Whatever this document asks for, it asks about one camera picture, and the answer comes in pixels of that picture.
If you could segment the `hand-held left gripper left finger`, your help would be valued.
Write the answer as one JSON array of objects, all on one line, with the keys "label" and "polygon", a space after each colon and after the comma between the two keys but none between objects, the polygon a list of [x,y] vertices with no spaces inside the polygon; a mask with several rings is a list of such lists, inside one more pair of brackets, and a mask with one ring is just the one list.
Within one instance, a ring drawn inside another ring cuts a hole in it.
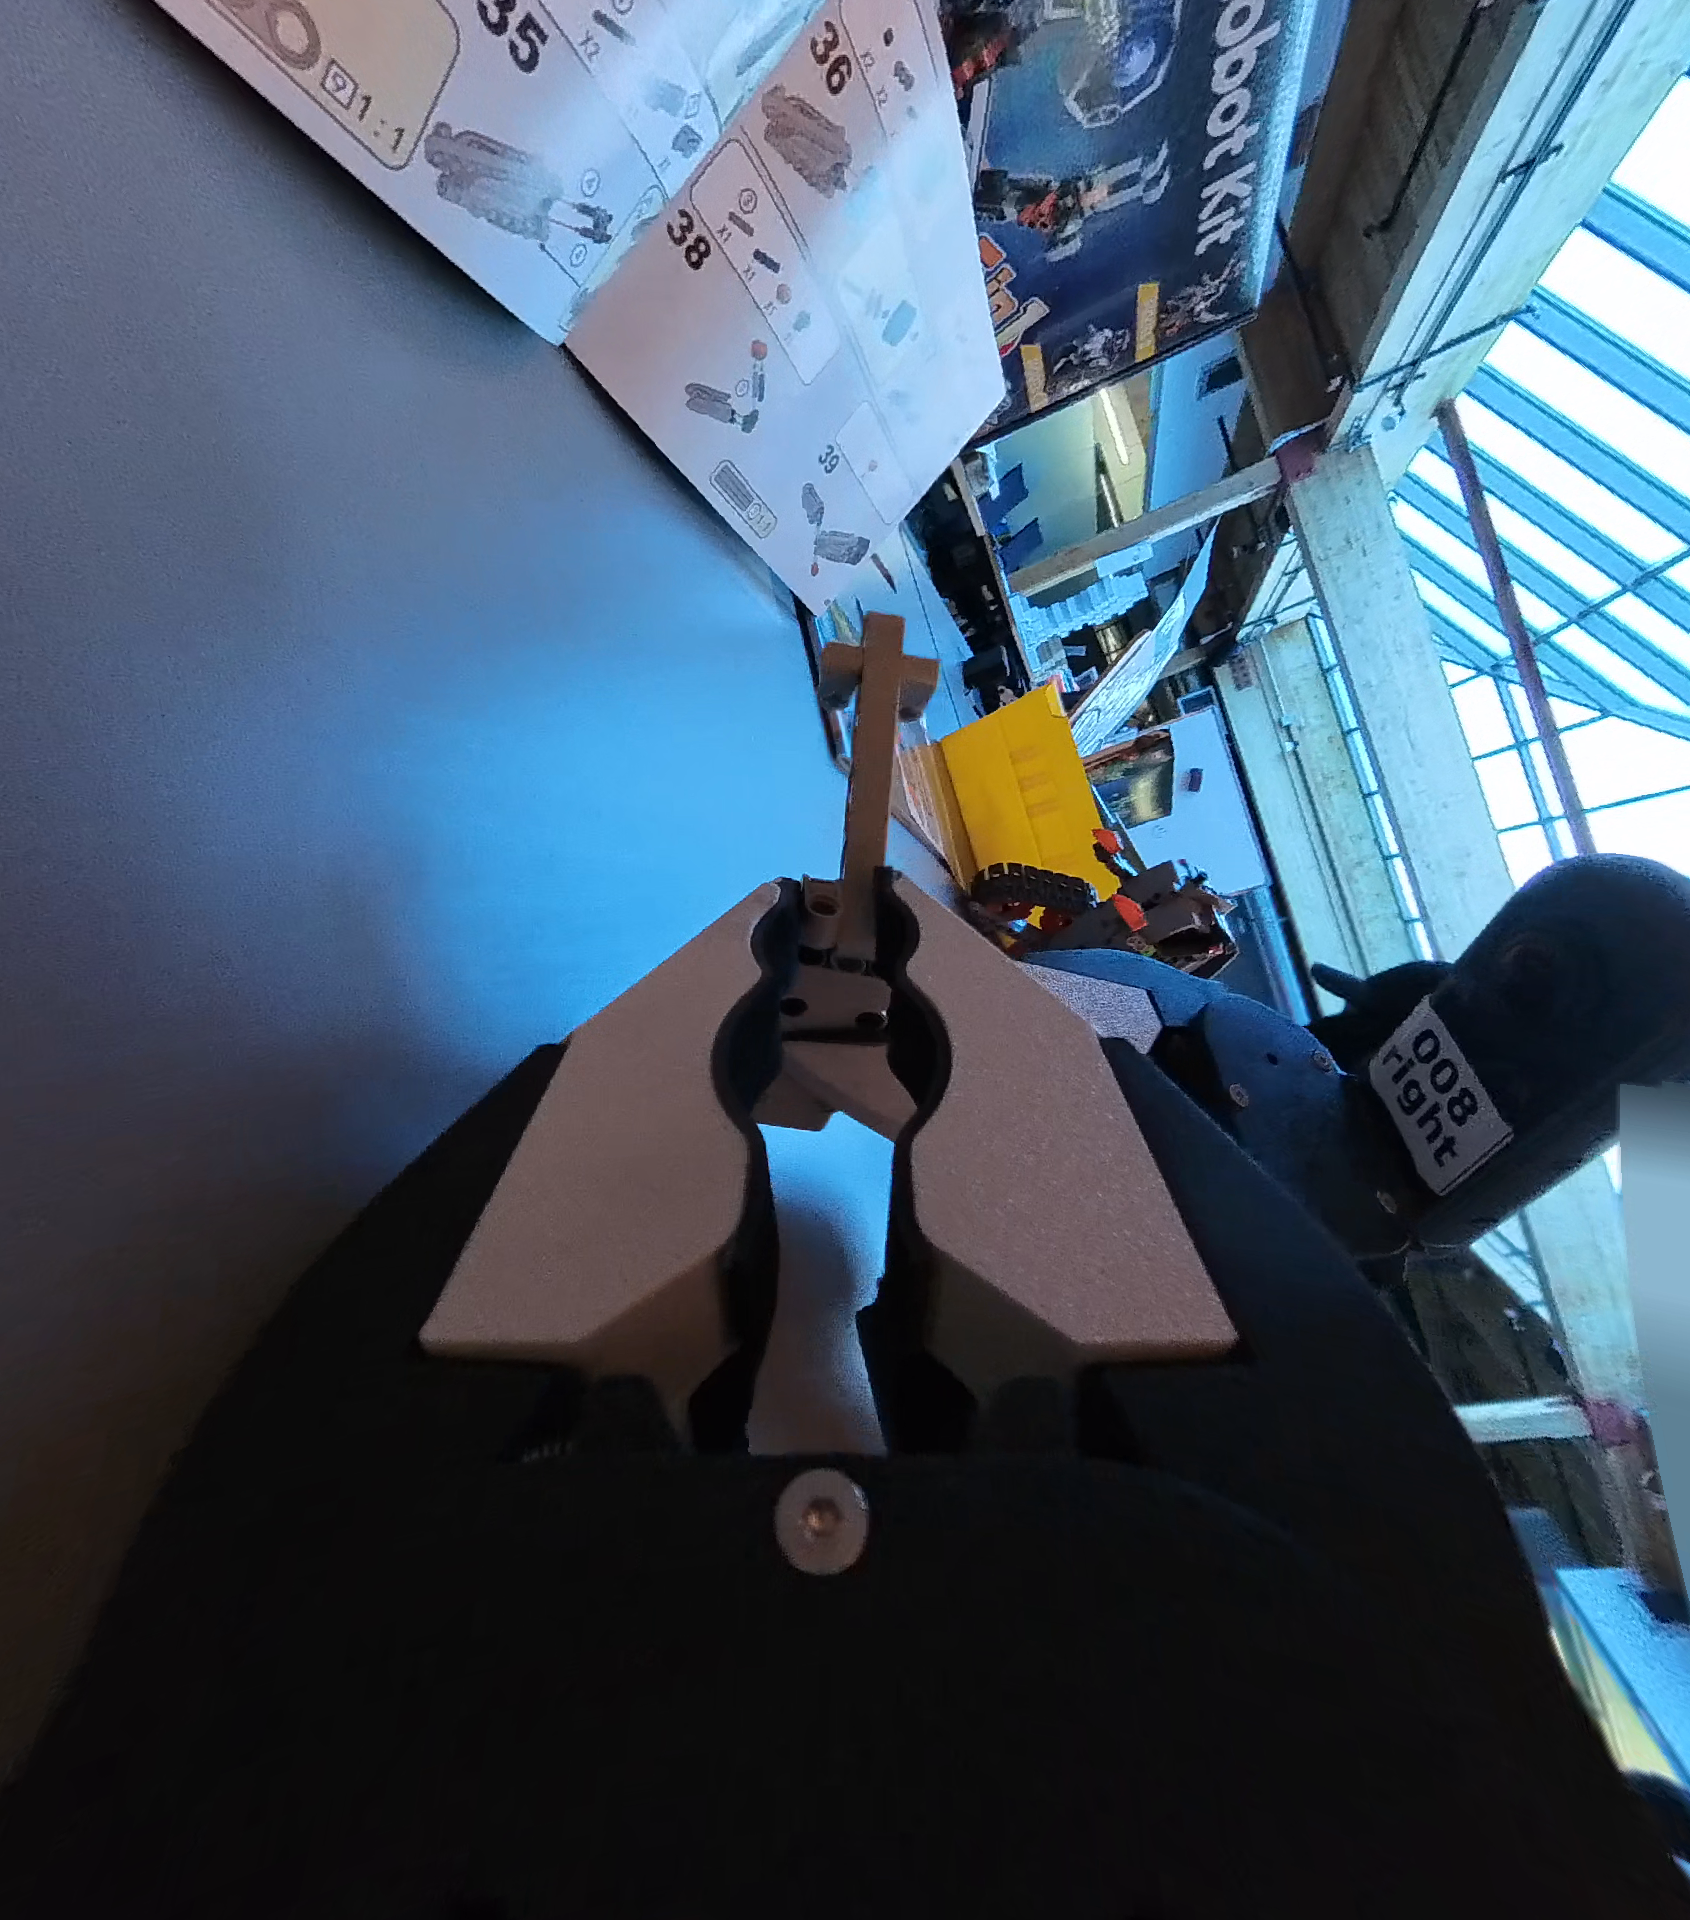
[{"label": "hand-held left gripper left finger", "polygon": [[695,1448],[748,1448],[779,1248],[752,1091],[775,1069],[772,879],[577,1025],[420,1344],[645,1381]]}]

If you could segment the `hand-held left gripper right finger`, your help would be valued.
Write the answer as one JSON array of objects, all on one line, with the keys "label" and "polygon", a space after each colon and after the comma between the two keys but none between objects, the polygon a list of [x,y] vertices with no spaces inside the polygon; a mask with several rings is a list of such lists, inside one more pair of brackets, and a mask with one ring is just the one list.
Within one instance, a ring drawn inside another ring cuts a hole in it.
[{"label": "hand-held left gripper right finger", "polygon": [[1070,1419],[1108,1370],[1218,1364],[1240,1334],[1101,1041],[1025,962],[905,875],[879,881],[892,1067],[887,1271],[859,1344],[890,1448],[964,1448],[1037,1383]]}]

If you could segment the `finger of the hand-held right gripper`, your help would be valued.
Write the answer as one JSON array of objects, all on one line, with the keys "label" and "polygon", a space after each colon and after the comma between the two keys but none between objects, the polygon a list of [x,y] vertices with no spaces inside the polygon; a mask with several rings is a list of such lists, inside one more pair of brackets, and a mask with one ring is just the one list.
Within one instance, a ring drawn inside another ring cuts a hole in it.
[{"label": "finger of the hand-held right gripper", "polygon": [[1155,1053],[1165,1035],[1192,1030],[1211,1003],[1211,982],[1141,954],[1033,954],[1025,969],[1101,1041],[1140,1053]]}]

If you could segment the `short grey toy brick beam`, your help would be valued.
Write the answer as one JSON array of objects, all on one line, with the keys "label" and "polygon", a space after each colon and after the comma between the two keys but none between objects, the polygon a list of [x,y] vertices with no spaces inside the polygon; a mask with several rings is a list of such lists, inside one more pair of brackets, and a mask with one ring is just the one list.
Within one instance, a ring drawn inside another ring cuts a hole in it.
[{"label": "short grey toy brick beam", "polygon": [[890,1061],[892,986],[875,969],[875,917],[848,912],[838,879],[801,879],[785,888],[796,905],[791,979],[779,993],[779,1064],[752,1116],[789,1130],[823,1130],[850,1116],[897,1142],[916,1097]]}]

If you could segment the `long grey toy brick beam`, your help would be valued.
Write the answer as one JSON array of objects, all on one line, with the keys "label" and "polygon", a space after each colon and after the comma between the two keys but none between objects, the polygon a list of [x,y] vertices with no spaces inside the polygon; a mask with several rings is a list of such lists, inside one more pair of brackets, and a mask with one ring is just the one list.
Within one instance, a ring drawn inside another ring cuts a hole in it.
[{"label": "long grey toy brick beam", "polygon": [[835,923],[835,946],[859,957],[875,946],[879,873],[887,865],[887,827],[897,774],[901,731],[923,722],[940,688],[940,658],[905,648],[905,619],[890,611],[863,618],[859,641],[831,639],[815,665],[815,698],[827,713],[850,713],[848,803],[844,811],[844,870],[831,905],[812,914]]}]

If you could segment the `black tracked toy robot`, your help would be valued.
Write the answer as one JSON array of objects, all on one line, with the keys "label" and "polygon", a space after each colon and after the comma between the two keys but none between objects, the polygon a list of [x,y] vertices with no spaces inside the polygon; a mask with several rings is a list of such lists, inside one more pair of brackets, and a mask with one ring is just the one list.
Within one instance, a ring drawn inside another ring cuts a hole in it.
[{"label": "black tracked toy robot", "polygon": [[1092,836],[1101,875],[996,862],[968,888],[973,924],[1011,957],[1108,949],[1215,976],[1240,951],[1226,917],[1235,901],[1184,862],[1140,870],[1112,829]]}]

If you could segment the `whiteboard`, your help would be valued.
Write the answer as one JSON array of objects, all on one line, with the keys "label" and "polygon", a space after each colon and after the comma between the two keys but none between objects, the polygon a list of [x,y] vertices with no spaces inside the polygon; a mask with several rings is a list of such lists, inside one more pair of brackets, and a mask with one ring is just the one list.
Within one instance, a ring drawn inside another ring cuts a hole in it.
[{"label": "whiteboard", "polygon": [[1167,854],[1204,875],[1226,901],[1270,887],[1270,865],[1218,706],[1170,725],[1176,801],[1165,821]]}]

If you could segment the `colourful toy box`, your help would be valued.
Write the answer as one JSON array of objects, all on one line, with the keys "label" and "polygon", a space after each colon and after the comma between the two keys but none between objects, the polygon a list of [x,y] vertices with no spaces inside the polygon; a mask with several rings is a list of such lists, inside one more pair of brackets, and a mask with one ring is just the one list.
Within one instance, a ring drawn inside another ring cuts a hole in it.
[{"label": "colourful toy box", "polygon": [[1176,736],[1155,728],[1085,757],[1085,774],[1108,822],[1125,831],[1176,810]]}]

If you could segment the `yellow plastic bin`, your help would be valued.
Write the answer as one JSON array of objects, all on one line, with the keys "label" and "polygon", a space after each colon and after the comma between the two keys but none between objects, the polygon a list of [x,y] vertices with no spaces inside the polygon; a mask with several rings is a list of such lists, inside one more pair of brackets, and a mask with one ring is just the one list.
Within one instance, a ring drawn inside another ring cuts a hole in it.
[{"label": "yellow plastic bin", "polygon": [[952,801],[952,866],[994,917],[1082,920],[1121,888],[1118,842],[1055,684],[935,747]]}]

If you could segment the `tilted white board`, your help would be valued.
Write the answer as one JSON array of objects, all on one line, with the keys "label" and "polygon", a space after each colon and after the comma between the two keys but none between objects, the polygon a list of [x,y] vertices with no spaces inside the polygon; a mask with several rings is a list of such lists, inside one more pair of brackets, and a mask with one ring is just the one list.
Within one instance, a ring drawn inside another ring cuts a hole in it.
[{"label": "tilted white board", "polygon": [[1082,757],[1107,751],[1128,728],[1130,713],[1141,707],[1160,678],[1170,674],[1170,661],[1180,652],[1184,636],[1200,602],[1204,598],[1214,571],[1215,532],[1204,536],[1193,562],[1187,571],[1180,591],[1155,626],[1134,639],[1134,646],[1097,678],[1070,713],[1073,743]]}]

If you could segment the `dark blue toy kit box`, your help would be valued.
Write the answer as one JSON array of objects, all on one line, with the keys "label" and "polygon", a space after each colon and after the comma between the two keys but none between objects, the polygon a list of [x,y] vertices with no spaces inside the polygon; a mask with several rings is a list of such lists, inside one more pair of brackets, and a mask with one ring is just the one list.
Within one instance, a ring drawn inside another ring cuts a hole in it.
[{"label": "dark blue toy kit box", "polygon": [[1004,401],[990,444],[1237,330],[1344,4],[942,4]]}]

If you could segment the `white instruction booklet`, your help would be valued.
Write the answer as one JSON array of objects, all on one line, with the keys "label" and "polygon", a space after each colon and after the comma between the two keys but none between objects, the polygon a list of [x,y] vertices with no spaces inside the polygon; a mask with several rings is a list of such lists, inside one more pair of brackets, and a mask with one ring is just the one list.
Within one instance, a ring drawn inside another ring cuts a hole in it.
[{"label": "white instruction booklet", "polygon": [[929,4],[166,4],[811,610],[1003,406]]}]

